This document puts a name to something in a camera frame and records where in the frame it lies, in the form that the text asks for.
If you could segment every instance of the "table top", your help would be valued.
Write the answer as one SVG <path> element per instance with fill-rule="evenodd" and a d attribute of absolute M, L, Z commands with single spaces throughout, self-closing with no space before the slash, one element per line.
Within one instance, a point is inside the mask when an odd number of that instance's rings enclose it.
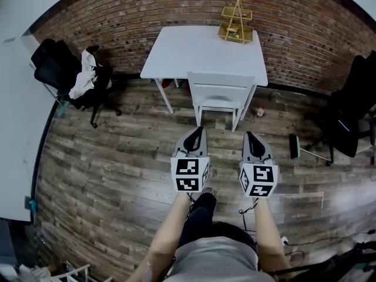
<path fill-rule="evenodd" d="M 254 76 L 267 86 L 259 37 L 248 44 L 224 41 L 218 26 L 164 27 L 150 51 L 141 78 L 187 78 L 187 71 Z"/>

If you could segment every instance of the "black office chair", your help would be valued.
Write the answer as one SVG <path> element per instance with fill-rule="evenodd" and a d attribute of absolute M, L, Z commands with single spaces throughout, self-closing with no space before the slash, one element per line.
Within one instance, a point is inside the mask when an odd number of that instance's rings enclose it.
<path fill-rule="evenodd" d="M 98 48 L 98 46 L 91 46 L 86 50 L 95 58 L 94 52 L 97 51 Z M 68 94 L 74 87 L 77 74 L 81 72 L 82 68 L 81 63 L 70 52 L 64 41 L 55 42 L 52 39 L 44 40 L 32 55 L 31 60 L 36 67 L 34 73 L 36 80 L 57 89 L 58 96 L 63 97 L 77 109 L 81 108 L 84 110 L 93 106 L 90 124 L 96 129 L 98 126 L 94 123 L 94 119 L 99 105 L 105 102 L 108 94 L 113 90 L 113 87 L 107 89 L 112 76 L 112 67 L 99 66 L 95 59 L 98 66 L 95 67 L 95 72 L 98 78 L 94 88 L 86 91 L 85 94 L 77 99 L 71 99 Z M 114 108 L 114 110 L 117 116 L 122 114 L 119 109 Z"/>
<path fill-rule="evenodd" d="M 327 142 L 331 161 L 334 163 L 335 147 L 349 157 L 357 154 L 358 139 L 370 136 L 371 145 L 375 145 L 375 120 L 370 109 L 376 104 L 376 52 L 372 51 L 367 59 L 358 55 L 351 65 L 350 74 L 343 88 L 332 93 L 327 106 L 319 110 L 318 115 L 308 116 L 323 131 L 322 136 L 305 149 L 310 150 L 321 141 Z M 360 130 L 360 120 L 365 116 L 368 130 Z"/>

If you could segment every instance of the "person's arm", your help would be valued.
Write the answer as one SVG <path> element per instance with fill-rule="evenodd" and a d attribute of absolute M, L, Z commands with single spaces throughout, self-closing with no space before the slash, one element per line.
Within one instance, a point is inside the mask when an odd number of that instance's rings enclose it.
<path fill-rule="evenodd" d="M 141 282 L 146 274 L 148 263 L 153 273 L 152 281 L 157 281 L 166 267 L 171 264 L 189 212 L 189 206 L 188 195 L 179 193 L 169 214 L 154 236 L 147 255 L 127 282 Z"/>
<path fill-rule="evenodd" d="M 280 234 L 267 199 L 259 199 L 254 208 L 256 217 L 256 238 L 261 269 L 274 272 L 291 268 L 287 261 Z"/>

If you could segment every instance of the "gray t-shirt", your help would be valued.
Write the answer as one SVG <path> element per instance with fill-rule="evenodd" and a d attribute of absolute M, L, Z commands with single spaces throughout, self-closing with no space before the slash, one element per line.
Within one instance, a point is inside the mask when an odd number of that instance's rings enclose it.
<path fill-rule="evenodd" d="M 201 238 L 180 247 L 167 282 L 274 282 L 257 271 L 258 257 L 244 243 L 227 237 Z"/>

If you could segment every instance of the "brick wall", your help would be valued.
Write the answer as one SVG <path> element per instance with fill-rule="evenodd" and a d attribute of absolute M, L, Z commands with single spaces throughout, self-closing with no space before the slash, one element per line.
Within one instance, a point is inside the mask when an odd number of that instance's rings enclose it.
<path fill-rule="evenodd" d="M 73 51 L 99 45 L 115 72 L 139 73 L 168 25 L 219 25 L 235 0 L 61 0 L 32 26 Z M 350 0 L 242 0 L 253 11 L 268 81 L 328 93 L 355 55 L 376 49 L 375 22 Z"/>

